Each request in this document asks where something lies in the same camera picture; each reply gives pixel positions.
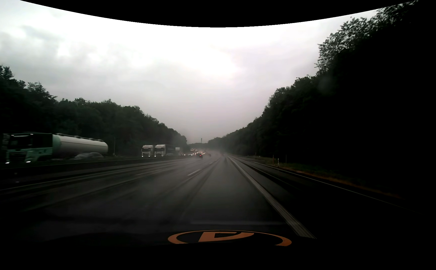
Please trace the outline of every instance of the lane marking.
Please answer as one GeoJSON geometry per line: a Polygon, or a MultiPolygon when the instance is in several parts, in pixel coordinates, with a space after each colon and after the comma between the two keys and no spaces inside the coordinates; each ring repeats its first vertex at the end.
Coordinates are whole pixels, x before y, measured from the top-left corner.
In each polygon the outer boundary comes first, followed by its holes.
{"type": "Polygon", "coordinates": [[[309,230],[303,226],[293,215],[288,212],[271,194],[268,193],[256,180],[254,180],[251,175],[249,175],[243,168],[241,168],[238,163],[236,163],[232,158],[228,157],[235,165],[239,168],[239,170],[248,178],[248,180],[258,189],[261,194],[263,194],[264,198],[273,206],[273,208],[281,215],[281,217],[286,221],[286,223],[293,229],[293,231],[302,237],[309,237],[316,239],[309,230]]]}
{"type": "Polygon", "coordinates": [[[304,175],[299,175],[299,174],[297,174],[297,173],[295,174],[294,172],[286,171],[286,170],[284,170],[284,169],[275,168],[275,167],[273,167],[273,166],[269,166],[269,165],[266,165],[266,164],[261,164],[261,163],[255,162],[255,161],[250,161],[250,160],[246,160],[246,159],[243,159],[243,160],[244,160],[244,161],[247,161],[247,162],[251,162],[251,163],[256,163],[256,164],[259,164],[259,165],[263,165],[263,166],[269,167],[269,168],[271,168],[271,169],[280,170],[280,171],[283,171],[283,172],[288,173],[288,174],[291,173],[291,174],[293,174],[293,175],[298,175],[299,177],[304,177],[304,178],[308,178],[308,179],[310,179],[310,180],[318,181],[318,182],[320,182],[320,183],[327,184],[327,185],[330,185],[330,186],[332,186],[332,187],[341,188],[341,189],[347,190],[347,191],[349,191],[349,192],[353,192],[353,193],[356,193],[356,194],[359,194],[359,195],[362,195],[362,196],[365,196],[365,197],[368,197],[368,198],[371,198],[371,199],[378,200],[378,201],[380,201],[380,202],[384,202],[384,203],[391,204],[391,205],[394,205],[394,206],[399,207],[399,208],[403,208],[403,209],[408,210],[408,211],[411,211],[411,212],[415,212],[415,213],[420,214],[420,215],[424,215],[423,213],[420,213],[420,212],[417,212],[417,211],[414,211],[414,210],[408,209],[408,208],[406,208],[406,207],[399,206],[399,205],[395,205],[395,204],[393,204],[393,203],[390,203],[390,202],[387,202],[387,201],[383,201],[383,200],[380,200],[380,199],[377,199],[377,198],[374,198],[374,197],[371,197],[371,196],[368,196],[368,195],[365,195],[365,194],[362,194],[362,193],[359,193],[359,192],[356,192],[356,191],[353,191],[353,190],[349,190],[349,189],[346,189],[346,188],[343,188],[343,187],[335,186],[334,184],[326,183],[326,182],[323,182],[323,181],[320,181],[320,180],[316,180],[316,179],[313,179],[313,178],[310,178],[310,177],[306,177],[306,176],[304,176],[304,175]]]}
{"type": "Polygon", "coordinates": [[[99,174],[100,174],[100,176],[113,175],[113,174],[119,174],[122,172],[125,173],[127,171],[135,171],[135,170],[145,169],[145,168],[149,168],[149,167],[156,167],[156,166],[160,166],[160,165],[161,164],[146,164],[146,165],[139,165],[139,166],[134,166],[134,167],[125,168],[125,169],[115,169],[114,171],[113,171],[113,169],[111,169],[112,171],[105,171],[105,172],[101,171],[101,172],[96,172],[96,173],[92,173],[92,174],[80,175],[80,176],[72,176],[72,177],[64,176],[65,178],[60,178],[57,180],[43,181],[43,182],[25,184],[25,185],[16,186],[16,187],[14,186],[14,187],[9,187],[9,188],[3,188],[3,189],[0,189],[0,191],[23,188],[23,187],[28,187],[28,186],[30,187],[30,186],[36,186],[36,185],[42,185],[42,184],[43,185],[50,184],[50,183],[57,182],[57,181],[67,181],[67,180],[69,181],[69,180],[76,179],[76,178],[78,178],[78,181],[79,181],[79,180],[85,180],[87,178],[91,178],[93,176],[99,176],[99,174]]]}
{"type": "Polygon", "coordinates": [[[143,173],[136,174],[136,175],[144,175],[144,174],[147,174],[147,173],[152,173],[152,172],[157,172],[157,171],[161,171],[161,169],[154,170],[154,171],[152,170],[152,171],[149,171],[149,172],[147,171],[147,172],[145,172],[145,173],[143,172],[143,173]]]}
{"type": "Polygon", "coordinates": [[[199,171],[199,170],[201,170],[201,169],[197,169],[197,170],[195,170],[194,172],[192,172],[192,173],[189,174],[188,176],[192,175],[193,173],[195,173],[195,172],[197,172],[197,171],[199,171]]]}

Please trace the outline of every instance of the asphalt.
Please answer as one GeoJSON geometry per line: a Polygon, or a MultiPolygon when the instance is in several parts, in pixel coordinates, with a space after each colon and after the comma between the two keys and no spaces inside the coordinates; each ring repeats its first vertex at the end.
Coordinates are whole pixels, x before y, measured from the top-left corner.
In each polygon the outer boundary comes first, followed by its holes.
{"type": "Polygon", "coordinates": [[[431,240],[431,228],[424,214],[213,152],[0,190],[3,245],[393,247],[431,240]]]}

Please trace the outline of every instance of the sky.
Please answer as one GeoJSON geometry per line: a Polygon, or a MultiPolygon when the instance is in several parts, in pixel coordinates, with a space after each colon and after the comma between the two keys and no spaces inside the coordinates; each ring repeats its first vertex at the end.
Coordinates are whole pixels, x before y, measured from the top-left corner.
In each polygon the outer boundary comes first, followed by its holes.
{"type": "Polygon", "coordinates": [[[203,143],[259,117],[277,88],[315,75],[321,44],[351,17],[206,28],[119,21],[0,0],[0,65],[52,95],[137,105],[203,143]]]}

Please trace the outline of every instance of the solid white line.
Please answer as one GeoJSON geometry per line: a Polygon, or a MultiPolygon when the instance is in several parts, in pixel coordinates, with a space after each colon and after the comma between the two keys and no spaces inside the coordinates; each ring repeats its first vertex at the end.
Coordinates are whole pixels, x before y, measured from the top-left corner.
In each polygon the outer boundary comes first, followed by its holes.
{"type": "Polygon", "coordinates": [[[152,171],[149,171],[149,172],[147,171],[147,172],[145,172],[145,173],[143,172],[143,173],[136,174],[136,175],[144,175],[144,174],[147,174],[147,173],[152,173],[152,172],[157,172],[157,171],[161,171],[161,169],[154,170],[154,171],[152,170],[152,171]]]}
{"type": "Polygon", "coordinates": [[[239,170],[248,178],[248,180],[258,189],[264,198],[273,206],[273,208],[281,215],[281,217],[286,221],[286,223],[293,229],[293,231],[302,237],[309,237],[316,239],[309,230],[303,226],[293,215],[288,212],[271,194],[268,193],[256,180],[254,180],[243,168],[241,168],[233,159],[229,158],[239,170]]]}
{"type": "Polygon", "coordinates": [[[193,173],[195,173],[195,172],[197,172],[197,171],[199,171],[199,170],[201,170],[201,169],[197,169],[197,170],[195,170],[194,172],[192,172],[192,173],[189,174],[188,176],[192,175],[193,173]]]}
{"type": "Polygon", "coordinates": [[[72,176],[72,177],[67,177],[67,178],[60,178],[60,179],[57,179],[57,180],[52,180],[52,181],[44,181],[44,182],[38,182],[38,183],[32,183],[32,184],[26,184],[26,185],[21,185],[21,186],[14,186],[14,187],[9,187],[9,188],[3,188],[3,189],[0,189],[0,191],[3,191],[3,190],[10,190],[10,189],[17,189],[17,188],[23,188],[23,187],[30,187],[30,186],[36,186],[36,185],[42,185],[42,184],[48,184],[48,183],[52,183],[52,182],[57,182],[57,181],[65,181],[65,180],[71,180],[71,179],[76,179],[76,178],[82,178],[82,180],[84,180],[84,179],[87,179],[87,178],[90,178],[91,176],[93,176],[93,175],[102,175],[102,176],[105,176],[105,175],[115,175],[115,174],[118,174],[118,173],[124,173],[124,172],[126,172],[126,171],[135,171],[135,170],[139,170],[139,169],[143,169],[143,168],[126,168],[126,169],[118,169],[118,170],[112,170],[112,171],[102,171],[102,172],[96,172],[96,173],[92,173],[92,174],[87,174],[87,175],[81,175],[81,176],[72,176]]]}
{"type": "Polygon", "coordinates": [[[387,204],[391,204],[391,205],[393,205],[393,206],[396,206],[396,207],[399,207],[399,208],[403,208],[403,209],[406,209],[406,210],[408,210],[408,211],[415,212],[415,213],[418,213],[418,214],[423,215],[423,213],[416,212],[416,211],[411,210],[411,209],[408,209],[408,208],[406,208],[406,207],[399,206],[399,205],[395,205],[395,204],[392,204],[392,203],[390,203],[390,202],[383,201],[383,200],[380,200],[380,199],[377,199],[377,198],[374,198],[374,197],[371,197],[371,196],[368,196],[368,195],[365,195],[365,194],[361,194],[361,193],[359,193],[359,192],[352,191],[352,190],[349,190],[349,189],[346,189],[346,188],[343,188],[343,187],[335,186],[334,184],[326,183],[326,182],[323,182],[323,181],[320,181],[320,180],[316,180],[316,179],[313,179],[313,178],[310,178],[310,177],[306,177],[306,176],[304,176],[304,175],[299,175],[299,174],[297,174],[297,173],[295,174],[294,172],[286,171],[286,170],[284,170],[284,169],[279,169],[279,168],[276,168],[276,167],[273,167],[273,166],[269,166],[269,165],[266,165],[266,164],[262,164],[262,163],[259,163],[259,162],[250,161],[250,160],[247,160],[247,161],[248,161],[248,162],[251,162],[251,163],[260,164],[260,165],[263,165],[263,166],[266,166],[266,167],[269,167],[269,168],[272,168],[272,169],[276,169],[276,170],[278,169],[278,170],[280,170],[280,171],[284,171],[284,172],[287,172],[287,173],[291,173],[291,174],[294,174],[294,175],[298,175],[299,177],[304,177],[304,178],[308,178],[308,179],[311,179],[311,180],[314,180],[314,181],[318,181],[318,182],[320,182],[320,183],[322,182],[323,184],[327,184],[327,185],[330,185],[330,186],[332,186],[332,187],[341,188],[341,189],[347,190],[347,191],[349,191],[349,192],[353,192],[353,193],[356,193],[356,194],[359,194],[359,195],[362,195],[362,196],[365,196],[365,197],[368,197],[368,198],[371,198],[371,199],[378,200],[378,201],[380,201],[380,202],[384,202],[384,203],[387,203],[387,204]]]}

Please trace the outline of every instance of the truck cab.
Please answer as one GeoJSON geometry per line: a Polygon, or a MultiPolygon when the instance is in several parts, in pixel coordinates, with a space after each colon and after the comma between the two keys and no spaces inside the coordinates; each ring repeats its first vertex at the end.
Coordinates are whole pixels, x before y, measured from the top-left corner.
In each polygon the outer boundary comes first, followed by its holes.
{"type": "Polygon", "coordinates": [[[154,155],[153,145],[143,145],[141,148],[141,157],[152,157],[154,155]]]}

